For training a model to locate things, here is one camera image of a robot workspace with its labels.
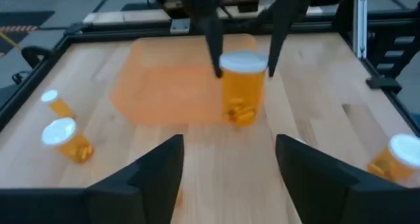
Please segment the black metal frame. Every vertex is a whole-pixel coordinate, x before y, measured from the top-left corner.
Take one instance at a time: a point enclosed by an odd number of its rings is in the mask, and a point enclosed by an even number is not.
[[[412,11],[393,16],[388,20],[372,20],[367,57],[381,75],[396,78],[413,56],[420,51],[420,3]],[[399,37],[412,37],[412,41],[398,41]],[[380,68],[380,64],[392,64]]]
[[[313,34],[325,32],[338,32],[343,39],[352,47],[350,42],[350,34],[352,27],[354,0],[341,0],[336,15],[319,15],[307,16],[304,20],[296,22],[291,26],[291,34]],[[392,24],[393,31],[398,26],[404,26],[407,21],[417,21],[418,15],[413,11],[394,11],[394,12],[378,12],[368,15],[368,29],[387,30],[388,25]],[[253,35],[271,34],[273,25],[271,21],[259,23],[259,27],[249,27],[249,19],[239,20],[223,20],[225,34],[250,33]],[[63,38],[49,52],[48,56],[44,56],[42,60],[35,65],[32,74],[23,81],[16,92],[10,99],[0,108],[0,131],[7,125],[11,118],[18,112],[19,108],[29,98],[35,88],[47,76],[49,71],[60,60],[60,57],[66,52],[73,43],[88,42],[107,42],[107,41],[128,41],[141,37],[165,37],[174,36],[170,32],[171,21],[154,22],[154,23],[116,23],[116,24],[75,24],[69,28]],[[199,29],[193,26],[188,34],[180,35],[202,35]],[[363,59],[361,63],[373,78],[379,77],[381,74],[370,63],[369,60]],[[381,90],[395,106],[401,117],[405,119],[415,134],[420,135],[420,125],[412,118],[407,108],[399,101],[395,91],[382,87]]]

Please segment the orange tray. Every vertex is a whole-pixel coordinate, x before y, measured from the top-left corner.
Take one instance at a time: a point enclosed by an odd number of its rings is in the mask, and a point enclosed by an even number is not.
[[[226,35],[223,49],[256,51],[257,44],[252,35]],[[135,124],[223,122],[221,80],[203,36],[136,40],[111,101]]]

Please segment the pill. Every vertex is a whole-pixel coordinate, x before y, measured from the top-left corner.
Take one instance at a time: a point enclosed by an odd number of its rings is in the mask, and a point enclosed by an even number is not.
[[[244,122],[244,121],[247,121],[247,120],[252,119],[254,116],[255,116],[255,112],[250,111],[250,112],[246,112],[245,114],[241,114],[241,115],[239,115],[239,116],[237,117],[237,120],[238,120],[239,122]]]
[[[239,98],[229,99],[229,103],[230,104],[242,104],[244,102],[245,102],[244,99],[239,99]]]
[[[377,160],[374,164],[383,170],[390,170],[390,163],[386,160]]]
[[[86,158],[87,158],[87,153],[88,153],[88,152],[89,152],[88,150],[84,150],[84,151],[81,153],[80,158],[81,158],[81,160],[82,160],[82,161],[86,160]]]
[[[76,151],[76,150],[70,150],[70,151],[68,151],[68,154],[69,154],[70,156],[76,156],[77,151]]]
[[[369,165],[369,171],[371,173],[379,175],[379,176],[384,176],[385,175],[385,172],[380,167],[378,167],[374,164]]]
[[[235,106],[235,107],[233,107],[232,108],[232,111],[234,112],[234,113],[238,113],[238,112],[240,112],[242,110],[242,107],[240,107],[240,106]]]
[[[247,112],[255,113],[255,109],[252,106],[247,106],[247,107],[241,108],[240,110],[237,111],[238,114],[245,114]]]

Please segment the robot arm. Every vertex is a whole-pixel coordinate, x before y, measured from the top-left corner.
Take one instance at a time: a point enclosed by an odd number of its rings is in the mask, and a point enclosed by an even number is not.
[[[217,16],[217,0],[181,0],[185,13],[193,23],[203,30],[215,75],[220,78],[222,71],[219,57],[223,52],[222,22]],[[272,18],[273,32],[270,54],[268,57],[269,76],[274,75],[284,40],[292,23],[300,16],[305,16],[310,0],[275,0],[265,11],[245,27],[256,28],[260,23]]]

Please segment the black plastic bracket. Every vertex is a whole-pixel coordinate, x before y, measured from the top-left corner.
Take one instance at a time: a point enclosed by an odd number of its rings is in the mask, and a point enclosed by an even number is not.
[[[396,94],[402,89],[402,86],[395,79],[383,76],[367,78],[366,84],[371,89],[382,89]]]
[[[43,47],[38,46],[28,46],[24,47],[20,54],[22,54],[22,57],[26,60],[26,62],[34,69],[38,63],[41,61],[42,57],[43,59],[50,57],[53,52],[50,49],[46,49]]]
[[[83,23],[83,22],[73,23],[73,24],[70,24],[70,26],[67,28],[66,31],[64,31],[64,35],[76,34],[77,32],[81,32],[91,26],[93,26],[92,23]]]
[[[23,70],[23,71],[13,74],[12,80],[16,85],[20,85],[30,74],[31,74],[31,71]]]

